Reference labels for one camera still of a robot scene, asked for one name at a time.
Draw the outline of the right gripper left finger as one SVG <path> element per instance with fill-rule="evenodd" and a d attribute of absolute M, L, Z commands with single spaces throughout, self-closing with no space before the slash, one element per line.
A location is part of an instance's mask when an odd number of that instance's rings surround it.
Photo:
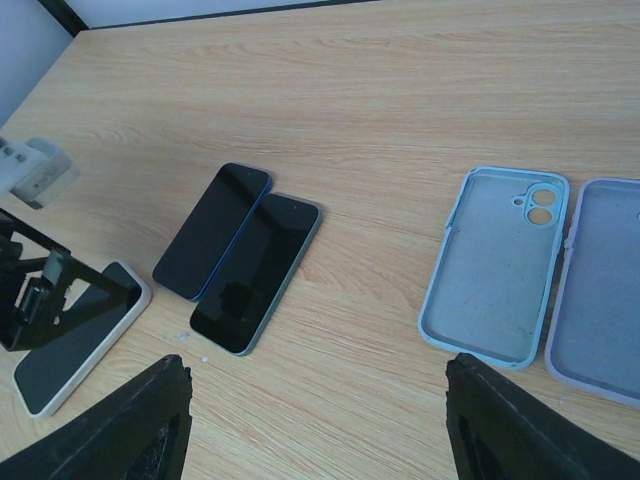
<path fill-rule="evenodd" d="M 179 479 L 191 370 L 167 355 L 84 413 L 1 462 L 3 479 Z"/>

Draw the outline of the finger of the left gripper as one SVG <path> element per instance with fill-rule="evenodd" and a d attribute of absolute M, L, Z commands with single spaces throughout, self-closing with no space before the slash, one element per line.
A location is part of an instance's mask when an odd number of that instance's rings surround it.
<path fill-rule="evenodd" d="M 131 313 L 143 282 L 120 262 L 111 275 L 6 210 L 1 211 L 1 345 L 43 347 L 107 312 Z"/>

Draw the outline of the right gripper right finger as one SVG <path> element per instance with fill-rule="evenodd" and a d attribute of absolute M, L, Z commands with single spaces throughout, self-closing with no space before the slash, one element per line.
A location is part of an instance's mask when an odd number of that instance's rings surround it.
<path fill-rule="evenodd" d="M 637 479 L 639 461 L 471 354 L 447 363 L 446 426 L 460 479 Z"/>

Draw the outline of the lilac phone case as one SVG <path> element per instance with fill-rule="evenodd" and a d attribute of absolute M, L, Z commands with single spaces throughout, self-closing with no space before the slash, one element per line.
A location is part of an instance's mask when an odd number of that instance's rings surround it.
<path fill-rule="evenodd" d="M 544 353 L 573 388 L 639 405 L 639 183 L 594 178 L 579 191 Z"/>

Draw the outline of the black phone green edge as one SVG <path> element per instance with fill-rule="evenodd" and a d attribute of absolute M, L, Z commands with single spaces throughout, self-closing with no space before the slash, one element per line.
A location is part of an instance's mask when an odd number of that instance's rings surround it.
<path fill-rule="evenodd" d="M 321 222 L 321 207 L 314 203 L 265 195 L 204 291 L 191 328 L 233 355 L 249 354 Z"/>

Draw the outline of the black phone blue edge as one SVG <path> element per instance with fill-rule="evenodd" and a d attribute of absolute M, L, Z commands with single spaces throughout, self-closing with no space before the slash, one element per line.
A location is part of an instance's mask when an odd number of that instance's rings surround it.
<path fill-rule="evenodd" d="M 198 300 L 271 186 L 264 170 L 224 164 L 160 257 L 153 280 L 186 300 Z"/>

